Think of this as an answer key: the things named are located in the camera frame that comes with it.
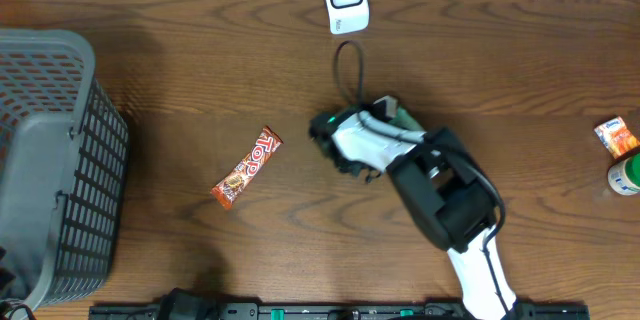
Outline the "teal wet wipes pack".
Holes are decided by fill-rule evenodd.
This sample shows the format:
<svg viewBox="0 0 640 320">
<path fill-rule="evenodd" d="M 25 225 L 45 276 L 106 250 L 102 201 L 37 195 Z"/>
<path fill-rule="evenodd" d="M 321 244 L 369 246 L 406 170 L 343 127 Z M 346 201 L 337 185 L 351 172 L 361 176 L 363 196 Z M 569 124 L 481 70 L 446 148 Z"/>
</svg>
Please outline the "teal wet wipes pack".
<svg viewBox="0 0 640 320">
<path fill-rule="evenodd" d="M 408 131 L 425 131 L 425 129 L 402 106 L 397 108 L 396 115 L 389 121 L 389 123 Z"/>
</svg>

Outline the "red Top chocolate bar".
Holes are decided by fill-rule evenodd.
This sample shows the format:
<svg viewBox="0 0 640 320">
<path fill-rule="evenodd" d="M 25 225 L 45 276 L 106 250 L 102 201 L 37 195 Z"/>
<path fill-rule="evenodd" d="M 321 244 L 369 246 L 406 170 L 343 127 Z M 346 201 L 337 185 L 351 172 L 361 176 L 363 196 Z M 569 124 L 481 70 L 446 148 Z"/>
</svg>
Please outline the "red Top chocolate bar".
<svg viewBox="0 0 640 320">
<path fill-rule="evenodd" d="M 264 126 L 251 151 L 218 182 L 211 194 L 220 205 L 229 210 L 239 195 L 282 145 L 282 139 L 268 126 Z"/>
</svg>

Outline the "orange Kleenex tissue pack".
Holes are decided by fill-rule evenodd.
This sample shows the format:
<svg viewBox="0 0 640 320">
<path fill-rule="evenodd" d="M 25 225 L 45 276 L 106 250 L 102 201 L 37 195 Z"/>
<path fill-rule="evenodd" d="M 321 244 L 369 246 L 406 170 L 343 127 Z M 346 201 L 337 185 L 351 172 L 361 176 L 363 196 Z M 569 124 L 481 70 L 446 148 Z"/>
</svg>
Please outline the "orange Kleenex tissue pack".
<svg viewBox="0 0 640 320">
<path fill-rule="evenodd" d="M 639 147 L 639 140 L 631 133 L 621 117 L 615 117 L 596 126 L 594 132 L 614 159 Z"/>
</svg>

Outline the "green lid jar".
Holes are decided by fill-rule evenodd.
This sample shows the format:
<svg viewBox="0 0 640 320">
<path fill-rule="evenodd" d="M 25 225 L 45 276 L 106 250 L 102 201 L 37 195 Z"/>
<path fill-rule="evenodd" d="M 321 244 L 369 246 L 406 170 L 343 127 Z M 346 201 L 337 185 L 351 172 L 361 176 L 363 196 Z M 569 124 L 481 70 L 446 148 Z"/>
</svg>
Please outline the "green lid jar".
<svg viewBox="0 0 640 320">
<path fill-rule="evenodd" d="M 615 165 L 607 174 L 610 187 L 624 196 L 636 195 L 640 192 L 639 155 L 634 155 Z"/>
</svg>

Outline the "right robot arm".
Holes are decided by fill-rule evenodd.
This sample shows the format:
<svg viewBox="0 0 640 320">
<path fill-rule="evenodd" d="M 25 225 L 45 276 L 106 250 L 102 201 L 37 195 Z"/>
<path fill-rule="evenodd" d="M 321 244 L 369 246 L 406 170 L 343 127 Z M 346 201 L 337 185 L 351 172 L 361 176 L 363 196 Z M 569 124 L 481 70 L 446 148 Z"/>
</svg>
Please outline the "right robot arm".
<svg viewBox="0 0 640 320">
<path fill-rule="evenodd" d="M 415 226 L 447 253 L 474 318 L 514 318 L 496 245 L 505 204 L 453 132 L 427 132 L 403 108 L 367 105 L 315 116 L 309 135 L 339 171 L 390 178 Z"/>
</svg>

